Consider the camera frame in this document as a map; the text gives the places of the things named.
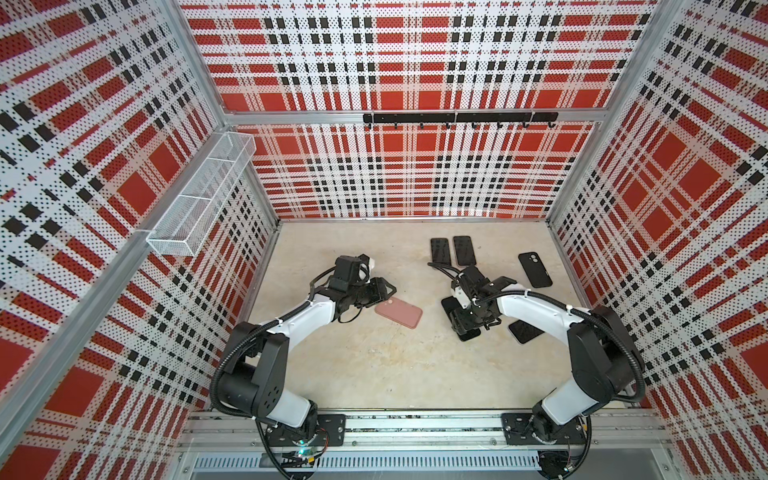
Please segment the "pink case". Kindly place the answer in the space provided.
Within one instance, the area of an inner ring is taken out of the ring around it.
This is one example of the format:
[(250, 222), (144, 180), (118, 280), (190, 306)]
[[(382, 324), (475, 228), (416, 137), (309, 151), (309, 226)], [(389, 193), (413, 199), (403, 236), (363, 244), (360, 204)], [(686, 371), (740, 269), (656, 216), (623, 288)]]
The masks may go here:
[(415, 329), (423, 315), (421, 308), (396, 297), (377, 304), (374, 311), (379, 316), (408, 329)]

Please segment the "black phone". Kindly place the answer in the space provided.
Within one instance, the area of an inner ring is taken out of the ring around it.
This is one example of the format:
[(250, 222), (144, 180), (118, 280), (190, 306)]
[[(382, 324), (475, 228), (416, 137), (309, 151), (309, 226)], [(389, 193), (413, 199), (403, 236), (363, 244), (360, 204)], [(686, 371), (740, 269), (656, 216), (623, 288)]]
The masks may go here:
[(474, 339), (481, 334), (479, 325), (473, 320), (471, 313), (464, 310), (456, 298), (446, 297), (441, 300), (441, 305), (453, 331), (462, 342)]
[(459, 266), (468, 267), (476, 264), (474, 245), (470, 236), (454, 236), (453, 244)]
[(431, 262), (448, 265), (452, 264), (450, 243), (447, 238), (430, 239)]

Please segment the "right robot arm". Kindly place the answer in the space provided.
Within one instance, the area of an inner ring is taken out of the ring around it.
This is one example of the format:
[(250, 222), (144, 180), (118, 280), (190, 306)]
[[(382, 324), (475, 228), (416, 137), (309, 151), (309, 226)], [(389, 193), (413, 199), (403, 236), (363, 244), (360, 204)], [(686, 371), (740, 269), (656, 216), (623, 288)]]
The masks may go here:
[(531, 410), (526, 433), (538, 442), (554, 444), (566, 425), (612, 401), (645, 397), (641, 354), (613, 310), (574, 307), (508, 277), (490, 280), (474, 266), (428, 265), (451, 280), (452, 295), (442, 305), (460, 340), (474, 339), (482, 328), (510, 317), (568, 347), (570, 378)]

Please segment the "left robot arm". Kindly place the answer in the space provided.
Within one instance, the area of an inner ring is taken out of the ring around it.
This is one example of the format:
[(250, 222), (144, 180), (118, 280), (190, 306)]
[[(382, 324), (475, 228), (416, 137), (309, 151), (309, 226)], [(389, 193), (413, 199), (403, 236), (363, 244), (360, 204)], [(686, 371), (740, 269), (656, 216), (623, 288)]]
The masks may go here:
[(396, 287), (373, 275), (365, 254), (342, 255), (309, 283), (305, 300), (263, 324), (243, 322), (231, 332), (209, 388), (212, 407), (283, 430), (291, 442), (307, 444), (320, 432), (315, 402), (286, 389), (291, 350), (318, 329), (388, 301)]

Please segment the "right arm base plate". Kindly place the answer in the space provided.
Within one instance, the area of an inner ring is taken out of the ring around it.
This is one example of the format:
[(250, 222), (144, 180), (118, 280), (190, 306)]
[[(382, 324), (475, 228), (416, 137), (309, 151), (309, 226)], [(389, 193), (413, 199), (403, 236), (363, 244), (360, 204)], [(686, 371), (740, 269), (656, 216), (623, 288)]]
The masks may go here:
[(508, 445), (578, 446), (586, 443), (582, 418), (577, 416), (564, 425), (558, 425), (544, 414), (531, 411), (503, 413), (502, 432)]

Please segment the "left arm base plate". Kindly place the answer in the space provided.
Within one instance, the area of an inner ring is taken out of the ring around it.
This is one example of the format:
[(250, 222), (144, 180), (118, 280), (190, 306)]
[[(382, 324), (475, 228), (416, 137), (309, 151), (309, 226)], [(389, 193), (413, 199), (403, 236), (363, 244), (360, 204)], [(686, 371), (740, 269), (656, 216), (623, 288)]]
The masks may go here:
[(344, 414), (310, 415), (301, 427), (267, 427), (265, 438), (271, 447), (338, 447), (344, 443), (346, 420)]

